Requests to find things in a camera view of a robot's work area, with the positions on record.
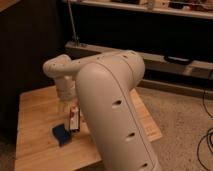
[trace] floor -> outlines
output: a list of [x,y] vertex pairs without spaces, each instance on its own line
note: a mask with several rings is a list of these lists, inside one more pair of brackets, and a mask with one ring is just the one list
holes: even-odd
[[[165,171],[205,171],[197,160],[198,142],[213,127],[213,120],[203,108],[202,99],[159,90],[137,88],[145,105],[162,131],[163,138],[152,143]],[[213,113],[213,101],[206,100]],[[213,170],[213,157],[204,140],[200,158]],[[0,171],[14,170],[15,147],[0,138]],[[103,171],[102,163],[81,171]]]

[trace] wall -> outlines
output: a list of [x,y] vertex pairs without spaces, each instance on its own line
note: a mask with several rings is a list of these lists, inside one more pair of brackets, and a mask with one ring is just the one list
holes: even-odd
[[56,0],[21,0],[0,13],[0,134],[16,139],[20,93],[52,84],[42,72],[64,51]]

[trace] wooden table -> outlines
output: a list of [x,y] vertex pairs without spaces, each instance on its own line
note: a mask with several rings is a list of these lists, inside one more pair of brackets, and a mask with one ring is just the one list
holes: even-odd
[[[149,140],[162,137],[135,90],[131,96]],[[58,146],[52,128],[68,121],[67,105],[59,104],[54,86],[21,94],[15,171],[71,171],[101,161],[84,121],[71,143]]]

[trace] wire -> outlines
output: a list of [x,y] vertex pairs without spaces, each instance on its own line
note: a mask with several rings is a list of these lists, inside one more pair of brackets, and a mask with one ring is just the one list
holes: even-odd
[[208,169],[208,168],[203,164],[203,162],[201,161],[199,152],[200,152],[200,145],[201,145],[201,143],[203,142],[204,139],[206,139],[206,142],[207,142],[209,151],[211,152],[211,155],[213,155],[213,150],[212,150],[212,149],[213,149],[212,136],[213,136],[213,128],[210,128],[210,129],[207,131],[206,135],[204,135],[204,136],[200,139],[200,141],[199,141],[199,143],[198,143],[198,146],[197,146],[197,159],[198,159],[200,165],[201,165],[205,170],[207,170],[207,171],[210,171],[210,169]]
[[[205,85],[204,88],[203,88],[203,98],[202,98],[203,100],[202,100],[202,101],[203,101],[203,107],[204,107],[206,113],[213,119],[213,114],[211,114],[211,113],[209,112],[209,110],[208,110],[208,108],[207,108],[207,106],[206,106],[206,103],[205,103],[206,87],[207,87],[207,85],[208,85],[209,80],[210,80],[211,77],[212,77],[212,73],[213,73],[213,70],[210,70],[209,75],[208,75],[208,79],[207,79],[207,81],[206,81],[206,85]],[[200,165],[201,165],[205,170],[207,170],[207,171],[210,171],[210,169],[208,169],[208,168],[203,164],[203,162],[201,161],[199,151],[200,151],[200,145],[201,145],[201,143],[203,142],[204,139],[206,139],[206,143],[207,143],[208,149],[209,149],[211,155],[213,155],[213,142],[212,142],[212,137],[213,137],[213,128],[210,128],[210,129],[207,131],[206,135],[204,135],[204,136],[200,139],[200,141],[199,141],[199,143],[198,143],[198,146],[197,146],[197,159],[198,159]]]
[[[209,75],[208,75],[208,79],[207,79],[207,81],[206,81],[206,85],[208,84],[209,80],[211,79],[212,73],[213,73],[213,70],[210,70]],[[202,98],[202,99],[203,99],[203,100],[202,100],[202,101],[203,101],[203,107],[204,107],[206,113],[213,119],[213,114],[211,114],[211,113],[209,112],[209,110],[208,110],[208,108],[207,108],[207,106],[206,106],[206,103],[205,103],[206,85],[204,86],[204,89],[203,89],[203,98]]]

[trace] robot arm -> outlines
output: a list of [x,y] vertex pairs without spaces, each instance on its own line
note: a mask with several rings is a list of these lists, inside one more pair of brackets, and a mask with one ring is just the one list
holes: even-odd
[[54,66],[56,61],[44,64],[45,73],[55,80],[75,78],[80,107],[107,170],[160,171],[129,93],[144,75],[141,56],[122,51],[69,60],[59,66]]

